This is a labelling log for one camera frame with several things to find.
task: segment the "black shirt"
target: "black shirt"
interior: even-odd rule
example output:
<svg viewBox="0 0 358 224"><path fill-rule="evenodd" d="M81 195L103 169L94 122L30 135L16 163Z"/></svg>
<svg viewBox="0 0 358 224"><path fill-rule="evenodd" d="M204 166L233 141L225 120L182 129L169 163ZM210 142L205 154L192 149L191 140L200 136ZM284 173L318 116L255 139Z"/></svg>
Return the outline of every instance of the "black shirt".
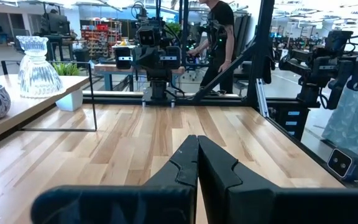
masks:
<svg viewBox="0 0 358 224"><path fill-rule="evenodd" d="M227 26L232 25L234 27L234 14L233 10L230 8L230 6L226 2L219 1L212 9L211 12L209 12L208 19L216 20L219 24ZM213 41L217 41L217 38L212 36ZM235 52L234 52L235 46L233 47L233 58L235 58ZM223 58L226 56L226 40L223 40L221 43L219 43L217 49L216 49L216 56Z"/></svg>

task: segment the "wooden tabletop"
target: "wooden tabletop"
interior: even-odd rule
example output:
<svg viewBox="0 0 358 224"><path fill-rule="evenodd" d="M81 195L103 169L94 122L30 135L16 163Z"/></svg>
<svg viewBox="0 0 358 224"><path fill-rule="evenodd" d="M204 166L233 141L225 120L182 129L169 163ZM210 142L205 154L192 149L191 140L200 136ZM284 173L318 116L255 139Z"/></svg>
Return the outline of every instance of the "wooden tabletop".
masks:
<svg viewBox="0 0 358 224"><path fill-rule="evenodd" d="M66 88L66 92L48 98L31 99L20 97L20 86L17 84L17 75L0 76L0 83L5 86L12 101L11 109L3 119L0 119L0 134L20 124L27 118L54 104L63 96L81 88L81 86L89 82L88 77L60 78Z"/></svg>
<svg viewBox="0 0 358 224"><path fill-rule="evenodd" d="M97 64L94 66L95 72L128 72L132 73L134 71L134 67L130 69L118 69L116 65L108 65L108 64ZM181 66L179 69L173 69L172 73L175 75L182 75L185 73L185 68Z"/></svg>
<svg viewBox="0 0 358 224"><path fill-rule="evenodd" d="M32 202L58 185L141 185L189 134L206 135L281 187L343 187L252 108L96 105L96 133L16 132L0 142L0 223L30 223ZM53 109L35 128L92 128L91 105ZM199 186L197 223L207 224Z"/></svg>

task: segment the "ceiling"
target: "ceiling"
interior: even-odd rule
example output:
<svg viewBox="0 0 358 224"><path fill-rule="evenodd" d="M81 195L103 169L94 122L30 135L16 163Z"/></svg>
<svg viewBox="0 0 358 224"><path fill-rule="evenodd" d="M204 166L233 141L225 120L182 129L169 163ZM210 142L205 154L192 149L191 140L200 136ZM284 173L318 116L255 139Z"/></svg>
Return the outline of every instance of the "ceiling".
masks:
<svg viewBox="0 0 358 224"><path fill-rule="evenodd" d="M52 2L70 7L74 4L92 4L110 6L121 10L132 6L137 0L0 0L0 3L16 6L20 2ZM156 0L140 0L145 5L155 6ZM223 0L230 4L235 12L246 12L247 5L253 0ZM179 10L179 0L162 0L162 7ZM193 11L205 11L207 6L198 0L189 0ZM343 21L358 23L358 0L276 0L273 19L275 21L323 22Z"/></svg>

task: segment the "gray floor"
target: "gray floor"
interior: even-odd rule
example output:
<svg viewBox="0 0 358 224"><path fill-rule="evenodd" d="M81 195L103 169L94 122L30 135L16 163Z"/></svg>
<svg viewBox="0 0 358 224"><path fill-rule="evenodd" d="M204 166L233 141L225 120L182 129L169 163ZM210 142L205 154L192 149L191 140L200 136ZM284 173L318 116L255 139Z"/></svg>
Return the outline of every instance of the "gray floor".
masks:
<svg viewBox="0 0 358 224"><path fill-rule="evenodd" d="M23 55L16 52L12 47L0 47L0 75L3 75L1 68L1 60L18 60L22 59ZM8 63L8 72L17 73L19 66L16 63ZM204 70L198 70L197 73L190 72L183 75L180 78L180 87L185 92L197 92L200 82L203 78ZM104 90L103 78L94 74L95 80L98 80L94 84L95 90ZM113 76L113 85L118 84L124 78L123 75ZM280 71L276 69L272 73L272 83L264 85L265 94L267 97L280 97L280 98L294 98L296 94L300 92L301 86L298 85L299 76L292 72ZM147 83L135 82L135 91L142 91L143 87L147 86ZM330 90L324 89L323 93L329 95ZM317 153L324 160L327 160L331 148L327 147L320 141L321 133L326 126L332 111L324 110L322 108L312 109L308 116L306 128L303 134L302 143L308 146L312 151Z"/></svg>

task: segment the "white planter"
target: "white planter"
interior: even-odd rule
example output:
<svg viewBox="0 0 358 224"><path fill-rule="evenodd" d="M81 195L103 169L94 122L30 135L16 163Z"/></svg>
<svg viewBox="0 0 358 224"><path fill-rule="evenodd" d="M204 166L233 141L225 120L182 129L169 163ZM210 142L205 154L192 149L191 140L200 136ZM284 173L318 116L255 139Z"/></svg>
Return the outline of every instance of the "white planter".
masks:
<svg viewBox="0 0 358 224"><path fill-rule="evenodd" d="M56 105L62 111L76 111L82 106L83 94L82 90L78 89L62 99L56 101Z"/></svg>

